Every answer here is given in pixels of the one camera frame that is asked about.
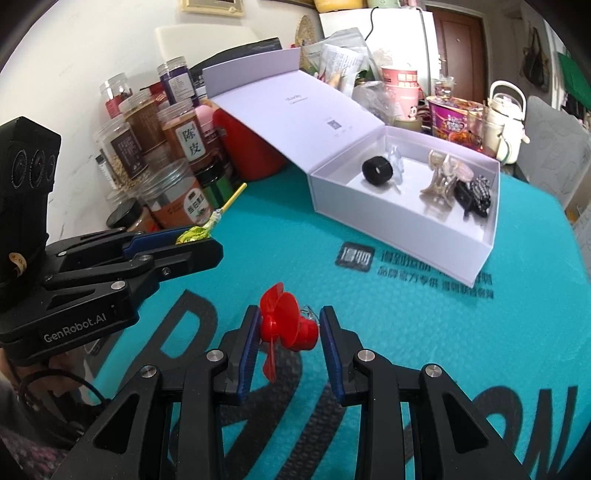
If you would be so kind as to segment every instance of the green cloth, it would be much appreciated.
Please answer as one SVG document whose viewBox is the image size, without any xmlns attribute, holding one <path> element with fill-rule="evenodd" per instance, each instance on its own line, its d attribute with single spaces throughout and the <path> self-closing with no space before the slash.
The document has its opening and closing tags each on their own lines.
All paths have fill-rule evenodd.
<svg viewBox="0 0 591 480">
<path fill-rule="evenodd" d="M 587 110 L 591 110 L 591 87 L 583 72 L 570 57 L 559 53 L 558 59 L 562 67 L 565 90 L 581 102 Z"/>
</svg>

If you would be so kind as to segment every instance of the paper cup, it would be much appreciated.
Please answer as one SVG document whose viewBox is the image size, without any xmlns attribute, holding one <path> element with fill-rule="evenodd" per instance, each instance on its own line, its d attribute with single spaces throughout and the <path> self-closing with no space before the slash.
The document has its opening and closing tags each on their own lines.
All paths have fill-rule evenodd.
<svg viewBox="0 0 591 480">
<path fill-rule="evenodd" d="M 418 87 L 416 70 L 382 67 L 382 76 L 386 86 Z"/>
<path fill-rule="evenodd" d="M 417 119 L 419 90 L 419 87 L 386 87 L 390 102 L 394 107 L 394 120 L 414 122 Z"/>
</svg>

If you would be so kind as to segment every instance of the plastic jar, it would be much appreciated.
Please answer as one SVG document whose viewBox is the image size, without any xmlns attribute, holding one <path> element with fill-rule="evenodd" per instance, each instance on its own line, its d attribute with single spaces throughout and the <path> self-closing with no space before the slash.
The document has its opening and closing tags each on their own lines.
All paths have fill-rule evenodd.
<svg viewBox="0 0 591 480">
<path fill-rule="evenodd" d="M 158 119 L 174 158 L 188 159 L 193 171 L 212 162 L 212 152 L 203 141 L 203 131 L 191 100 L 183 100 L 159 111 Z"/>
<path fill-rule="evenodd" d="M 194 106 L 199 105 L 185 57 L 165 61 L 158 67 L 158 75 L 171 105 L 186 99 L 191 99 Z"/>
<path fill-rule="evenodd" d="M 148 164 L 150 170 L 155 172 L 170 165 L 175 159 L 173 158 L 169 144 L 165 142 L 144 155 L 144 160 Z"/>
<path fill-rule="evenodd" d="M 107 112 L 111 118 L 121 114 L 119 105 L 123 100 L 128 99 L 133 95 L 125 73 L 115 75 L 113 78 L 103 82 L 100 89 L 100 95 L 105 103 Z"/>
<path fill-rule="evenodd" d="M 235 175 L 234 165 L 232 165 L 230 156 L 226 153 L 217 128 L 213 126 L 213 108 L 209 105 L 199 105 L 195 111 L 203 132 L 205 148 L 211 152 L 212 157 L 221 160 L 228 178 L 231 179 Z"/>
<path fill-rule="evenodd" d="M 121 202 L 106 221 L 109 228 L 125 227 L 128 232 L 157 232 L 156 225 L 150 211 L 137 199 L 130 198 Z"/>
<path fill-rule="evenodd" d="M 201 226 L 212 214 L 212 209 L 184 158 L 151 176 L 142 184 L 139 192 L 164 228 Z"/>
<path fill-rule="evenodd" d="M 123 189 L 131 190 L 150 176 L 138 141 L 123 115 L 103 125 L 95 134 L 95 142 L 106 155 Z"/>
<path fill-rule="evenodd" d="M 120 203 L 124 202 L 125 200 L 131 197 L 134 197 L 134 195 L 131 195 L 131 192 L 126 192 L 123 189 L 112 190 L 107 195 L 107 203 L 109 204 L 111 212 L 114 211 Z"/>
<path fill-rule="evenodd" d="M 219 160 L 214 160 L 195 176 L 213 209 L 222 208 L 234 193 L 223 163 Z"/>
<path fill-rule="evenodd" d="M 144 155 L 165 141 L 158 122 L 158 106 L 149 90 L 142 90 L 124 100 L 119 109 L 131 125 Z"/>
</svg>

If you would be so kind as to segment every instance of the camera lens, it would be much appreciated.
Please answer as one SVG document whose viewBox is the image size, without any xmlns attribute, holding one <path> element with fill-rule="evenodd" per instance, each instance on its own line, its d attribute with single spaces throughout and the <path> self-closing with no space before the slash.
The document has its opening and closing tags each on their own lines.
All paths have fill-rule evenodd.
<svg viewBox="0 0 591 480">
<path fill-rule="evenodd" d="M 52 155 L 51 157 L 49 157 L 49 160 L 47 160 L 47 169 L 45 172 L 45 176 L 47 181 L 51 181 L 51 179 L 53 178 L 53 174 L 56 172 L 56 156 Z"/>
<path fill-rule="evenodd" d="M 27 154 L 21 150 L 12 164 L 12 184 L 17 189 L 22 185 L 27 171 Z"/>
<path fill-rule="evenodd" d="M 43 168 L 45 167 L 45 154 L 42 150 L 37 150 L 33 161 L 31 162 L 31 187 L 35 188 L 41 183 Z"/>
</svg>

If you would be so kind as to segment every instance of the red container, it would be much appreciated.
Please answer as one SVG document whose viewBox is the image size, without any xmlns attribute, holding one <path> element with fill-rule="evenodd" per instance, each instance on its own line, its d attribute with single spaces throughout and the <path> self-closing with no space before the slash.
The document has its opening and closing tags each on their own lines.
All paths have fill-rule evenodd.
<svg viewBox="0 0 591 480">
<path fill-rule="evenodd" d="M 213 125 L 220 129 L 224 147 L 242 180 L 265 179 L 288 165 L 288 160 L 275 147 L 224 110 L 219 108 L 213 113 Z"/>
</svg>

